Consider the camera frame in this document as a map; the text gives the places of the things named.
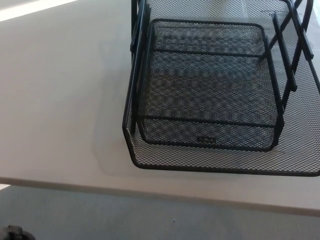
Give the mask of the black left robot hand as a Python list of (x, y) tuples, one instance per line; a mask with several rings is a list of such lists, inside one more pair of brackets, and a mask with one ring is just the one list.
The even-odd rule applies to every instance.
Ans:
[(20, 226), (9, 225), (0, 228), (0, 240), (35, 240), (35, 236)]

